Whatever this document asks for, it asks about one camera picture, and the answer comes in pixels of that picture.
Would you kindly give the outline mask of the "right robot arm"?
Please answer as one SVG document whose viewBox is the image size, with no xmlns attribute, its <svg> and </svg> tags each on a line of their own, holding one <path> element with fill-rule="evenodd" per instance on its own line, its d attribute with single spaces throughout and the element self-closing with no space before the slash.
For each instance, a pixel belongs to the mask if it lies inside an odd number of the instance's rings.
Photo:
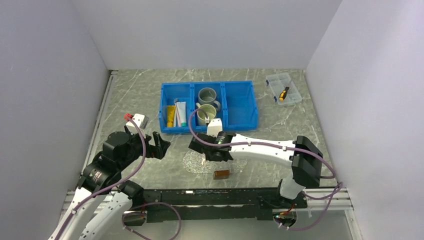
<svg viewBox="0 0 424 240">
<path fill-rule="evenodd" d="M 291 170 L 281 180 L 276 203 L 289 207 L 308 188 L 320 186 L 323 155 L 305 136 L 296 140 L 263 140 L 239 133 L 221 131 L 217 136 L 195 134 L 189 149 L 204 154 L 207 161 L 258 160 L 282 165 Z"/>
</svg>

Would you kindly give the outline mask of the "blue three-compartment bin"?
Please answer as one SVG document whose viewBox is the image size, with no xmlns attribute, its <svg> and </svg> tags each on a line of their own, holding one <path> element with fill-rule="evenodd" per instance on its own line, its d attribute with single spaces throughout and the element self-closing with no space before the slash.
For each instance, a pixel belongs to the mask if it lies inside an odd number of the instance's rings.
<svg viewBox="0 0 424 240">
<path fill-rule="evenodd" d="M 167 126 L 167 106 L 173 106 L 174 101 L 185 102 L 186 120 L 191 120 L 194 132 L 206 132 L 207 127 L 200 125 L 197 115 L 190 114 L 197 108 L 198 94 L 204 88 L 211 88 L 216 93 L 216 100 L 221 104 L 221 110 L 216 114 L 222 121 L 225 131 L 250 131 L 258 126 L 258 108 L 255 99 L 253 83 L 243 81 L 199 81 L 163 83 L 159 101 L 158 120 L 160 130 L 166 134 L 189 133 L 188 126 Z"/>
</svg>

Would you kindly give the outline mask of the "clear holder with wooden ends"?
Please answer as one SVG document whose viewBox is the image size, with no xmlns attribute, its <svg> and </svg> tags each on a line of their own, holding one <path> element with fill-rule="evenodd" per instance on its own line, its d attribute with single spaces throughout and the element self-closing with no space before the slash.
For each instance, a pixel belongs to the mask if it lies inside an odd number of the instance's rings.
<svg viewBox="0 0 424 240">
<path fill-rule="evenodd" d="M 212 169 L 213 179 L 228 179 L 232 174 L 241 173 L 246 168 L 247 164 L 248 161 L 245 159 L 216 162 L 214 168 Z"/>
</svg>

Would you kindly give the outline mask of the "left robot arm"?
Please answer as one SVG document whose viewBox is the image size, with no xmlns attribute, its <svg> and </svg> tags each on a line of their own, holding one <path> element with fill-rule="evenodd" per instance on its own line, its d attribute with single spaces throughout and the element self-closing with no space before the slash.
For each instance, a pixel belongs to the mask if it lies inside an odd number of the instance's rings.
<svg viewBox="0 0 424 240">
<path fill-rule="evenodd" d="M 99 239 L 112 220 L 145 203 L 144 189 L 122 171 L 139 157 L 161 160 L 171 143 L 158 132 L 152 136 L 115 131 L 103 143 L 80 176 L 74 197 L 52 240 Z"/>
</svg>

